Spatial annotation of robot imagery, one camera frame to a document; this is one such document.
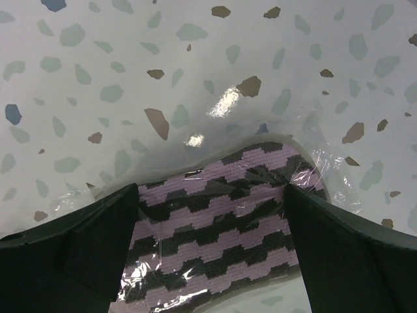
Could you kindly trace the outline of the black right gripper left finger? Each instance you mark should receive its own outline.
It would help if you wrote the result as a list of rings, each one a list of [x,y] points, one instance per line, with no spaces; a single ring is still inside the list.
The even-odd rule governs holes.
[[[136,184],[1,240],[2,312],[107,312],[139,209]]]

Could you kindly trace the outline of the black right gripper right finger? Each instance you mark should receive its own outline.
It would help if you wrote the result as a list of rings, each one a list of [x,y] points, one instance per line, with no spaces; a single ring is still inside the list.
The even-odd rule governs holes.
[[[415,312],[416,237],[294,185],[283,193],[312,312]]]

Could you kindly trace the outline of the purple wavy sponge pack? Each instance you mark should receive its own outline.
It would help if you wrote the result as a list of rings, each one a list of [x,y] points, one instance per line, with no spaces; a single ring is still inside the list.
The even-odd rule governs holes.
[[[69,214],[138,186],[138,216],[107,312],[197,312],[236,291],[297,275],[283,210],[287,185],[360,210],[348,156],[290,135],[254,135],[167,175],[127,183],[102,177],[70,187],[59,206]]]

